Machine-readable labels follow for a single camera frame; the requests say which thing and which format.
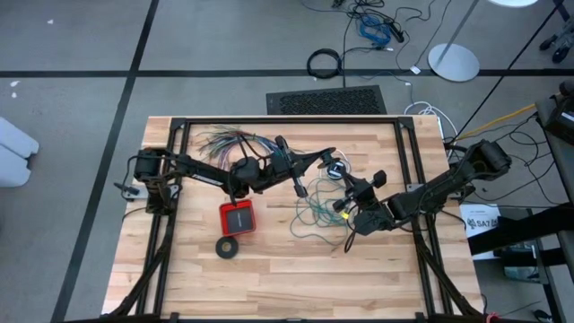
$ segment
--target colorful wires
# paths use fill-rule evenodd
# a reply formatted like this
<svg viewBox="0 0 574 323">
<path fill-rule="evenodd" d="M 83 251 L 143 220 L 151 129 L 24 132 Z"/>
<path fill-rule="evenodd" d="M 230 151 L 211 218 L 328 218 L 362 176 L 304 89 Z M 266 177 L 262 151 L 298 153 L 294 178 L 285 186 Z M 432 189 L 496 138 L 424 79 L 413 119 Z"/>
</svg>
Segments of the colorful wires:
<svg viewBox="0 0 574 323">
<path fill-rule="evenodd" d="M 258 143 L 264 148 L 265 154 L 279 153 L 279 147 L 277 144 L 263 136 L 250 134 L 245 131 L 240 130 L 237 127 L 227 126 L 227 125 L 214 125 L 216 130 L 210 132 L 203 132 L 199 135 L 209 134 L 206 139 L 207 144 L 204 144 L 199 148 L 201 154 L 207 153 L 207 158 L 211 160 L 217 159 L 217 166 L 222 170 L 228 170 L 229 166 L 229 155 L 232 148 L 243 141 L 251 141 Z"/>
<path fill-rule="evenodd" d="M 321 184 L 326 184 L 330 188 L 320 188 Z M 297 203 L 295 204 L 296 214 L 291 221 L 291 224 L 289 225 L 291 234 L 294 237 L 300 239 L 317 237 L 334 247 L 341 245 L 346 240 L 349 229 L 347 228 L 345 219 L 333 209 L 333 202 L 338 198 L 321 198 L 321 195 L 334 192 L 341 192 L 342 195 L 344 195 L 344 186 L 330 179 L 317 178 L 311 180 L 307 186 L 307 191 L 313 191 L 313 193 L 309 194 L 307 197 L 298 199 Z M 304 220 L 303 215 L 308 210 L 310 210 L 311 217 L 310 219 Z M 315 225 L 318 228 L 343 227 L 343 235 L 341 236 L 340 240 L 331 241 L 325 236 L 315 232 L 308 234 L 298 234 L 293 229 L 293 224 L 295 224 L 297 221 L 308 226 Z"/>
</svg>

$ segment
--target black mat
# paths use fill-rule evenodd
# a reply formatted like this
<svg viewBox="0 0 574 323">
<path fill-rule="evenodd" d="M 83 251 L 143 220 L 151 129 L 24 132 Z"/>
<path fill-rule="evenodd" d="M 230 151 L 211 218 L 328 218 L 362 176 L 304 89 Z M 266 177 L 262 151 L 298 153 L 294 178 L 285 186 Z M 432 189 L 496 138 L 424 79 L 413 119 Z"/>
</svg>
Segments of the black mat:
<svg viewBox="0 0 574 323">
<path fill-rule="evenodd" d="M 378 85 L 267 93 L 268 115 L 387 114 Z"/>
</svg>

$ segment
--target red box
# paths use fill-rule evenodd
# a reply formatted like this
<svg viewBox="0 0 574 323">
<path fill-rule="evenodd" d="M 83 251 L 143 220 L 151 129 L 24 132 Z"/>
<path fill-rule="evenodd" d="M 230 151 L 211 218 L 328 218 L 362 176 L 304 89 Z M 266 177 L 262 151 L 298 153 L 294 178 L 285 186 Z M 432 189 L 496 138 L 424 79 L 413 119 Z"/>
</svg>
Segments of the red box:
<svg viewBox="0 0 574 323">
<path fill-rule="evenodd" d="M 238 201 L 220 205 L 219 214 L 222 219 L 224 237 L 230 237 L 255 230 L 255 214 L 251 200 Z"/>
</svg>

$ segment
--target teal cable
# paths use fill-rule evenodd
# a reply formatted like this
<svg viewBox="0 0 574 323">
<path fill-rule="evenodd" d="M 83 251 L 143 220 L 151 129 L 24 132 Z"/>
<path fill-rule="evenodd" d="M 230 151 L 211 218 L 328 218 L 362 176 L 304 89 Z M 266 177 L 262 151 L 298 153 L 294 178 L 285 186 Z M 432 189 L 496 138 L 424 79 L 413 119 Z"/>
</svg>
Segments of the teal cable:
<svg viewBox="0 0 574 323">
<path fill-rule="evenodd" d="M 335 188 L 331 189 L 331 190 L 319 189 L 319 185 L 323 182 L 327 182 L 331 185 L 334 185 Z M 320 193 L 333 193 L 336 191 L 341 191 L 342 193 L 344 193 L 344 186 L 335 182 L 335 181 L 332 181 L 330 179 L 321 179 L 321 178 L 311 180 L 311 182 L 307 186 L 307 191 L 310 191 L 311 187 L 313 187 L 313 186 L 315 186 L 315 191 L 312 194 L 310 194 L 307 197 L 299 198 L 297 200 L 297 203 L 295 204 L 295 217 L 293 218 L 293 220 L 291 220 L 291 224 L 289 225 L 289 230 L 291 231 L 291 234 L 296 238 L 305 239 L 308 237 L 317 237 L 317 238 L 320 238 L 321 240 L 323 240 L 324 242 L 326 242 L 327 244 L 329 244 L 331 246 L 334 246 L 334 247 L 340 246 L 346 240 L 347 235 L 349 233 L 348 232 L 349 228 L 346 225 L 345 219 L 340 214 L 335 212 L 335 210 L 333 210 L 333 207 L 332 207 L 333 202 L 336 201 L 337 199 L 336 198 L 328 198 L 328 199 L 325 199 L 324 201 L 321 201 L 319 194 Z M 307 206 L 301 209 L 300 204 L 302 201 L 306 202 Z M 312 222 L 305 222 L 301 216 L 303 215 L 303 213 L 305 213 L 309 209 L 311 210 L 311 213 L 313 215 L 313 221 Z M 299 220 L 301 223 L 303 223 L 305 225 L 309 225 L 309 226 L 316 225 L 318 228 L 343 227 L 344 228 L 344 236 L 340 241 L 330 241 L 318 233 L 299 235 L 299 234 L 295 233 L 295 231 L 293 229 L 293 224 L 297 220 Z"/>
</svg>

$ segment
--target wooden table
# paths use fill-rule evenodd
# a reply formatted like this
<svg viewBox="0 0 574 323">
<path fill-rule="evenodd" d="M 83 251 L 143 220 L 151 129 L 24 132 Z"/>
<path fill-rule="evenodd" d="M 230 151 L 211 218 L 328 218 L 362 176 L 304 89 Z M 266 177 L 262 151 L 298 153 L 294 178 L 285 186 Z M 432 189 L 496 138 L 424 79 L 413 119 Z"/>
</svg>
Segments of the wooden table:
<svg viewBox="0 0 574 323">
<path fill-rule="evenodd" d="M 448 168 L 437 120 L 433 116 L 413 119 L 425 176 L 432 179 Z M 149 118 L 143 146 L 165 146 L 169 126 L 170 117 Z M 192 126 L 187 151 L 193 158 L 204 158 L 197 148 L 204 144 L 204 132 L 212 128 Z M 263 124 L 240 128 L 271 139 L 283 135 L 291 148 L 306 152 L 336 146 L 350 159 L 354 176 L 370 179 L 377 170 L 387 173 L 387 184 L 377 190 L 379 198 L 404 191 L 396 137 L 389 125 Z M 411 176 L 416 181 L 406 139 L 405 144 Z M 230 159 L 238 158 L 239 148 Z M 310 183 L 317 175 L 312 166 L 303 183 Z M 215 242 L 222 236 L 218 206 L 229 198 L 217 187 L 183 180 L 162 316 L 176 311 L 182 318 L 411 319 L 416 311 L 425 312 L 411 233 L 394 230 L 358 235 L 351 251 L 344 254 L 343 246 L 334 248 L 316 237 L 298 239 L 291 235 L 297 197 L 290 181 L 248 198 L 253 200 L 257 230 L 238 236 L 239 254 L 234 259 L 220 259 L 214 252 Z M 143 201 L 130 203 L 126 211 L 143 205 Z M 459 214 L 455 205 L 448 211 Z M 303 216 L 310 219 L 311 214 Z M 141 274 L 151 221 L 152 216 L 144 212 L 130 214 L 124 221 L 102 312 L 117 307 Z M 293 229 L 298 234 L 320 233 L 330 240 L 341 240 L 345 234 L 342 227 L 325 229 L 295 223 Z M 448 275 L 482 311 L 463 224 L 438 214 L 437 232 Z M 441 311 L 433 275 L 431 282 Z M 151 283 L 148 304 L 154 290 L 155 283 Z"/>
</svg>

